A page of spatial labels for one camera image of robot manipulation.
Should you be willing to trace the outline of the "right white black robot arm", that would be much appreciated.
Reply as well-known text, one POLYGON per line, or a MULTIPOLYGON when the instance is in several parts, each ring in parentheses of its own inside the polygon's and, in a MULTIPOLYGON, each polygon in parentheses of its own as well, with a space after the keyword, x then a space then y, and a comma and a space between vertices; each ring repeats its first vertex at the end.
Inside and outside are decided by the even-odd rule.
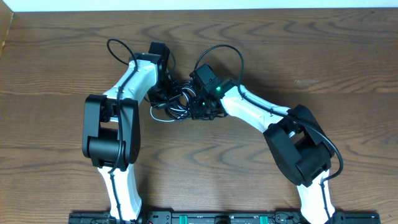
POLYGON ((260 131, 281 173, 296 185, 301 214, 309 223, 331 223, 335 208, 328 190, 335 145, 310 110, 290 109, 252 94, 234 80, 190 81, 194 119, 233 116, 260 131))

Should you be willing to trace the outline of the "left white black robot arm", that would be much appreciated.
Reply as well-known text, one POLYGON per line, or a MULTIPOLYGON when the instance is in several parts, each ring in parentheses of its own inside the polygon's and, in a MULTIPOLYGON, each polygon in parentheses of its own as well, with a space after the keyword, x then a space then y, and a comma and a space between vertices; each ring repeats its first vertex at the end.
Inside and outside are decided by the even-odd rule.
POLYGON ((105 181, 115 223, 140 220, 142 199, 134 176, 141 146, 139 105, 166 76, 168 60, 168 52, 136 54, 117 84, 85 100, 82 152, 105 181))

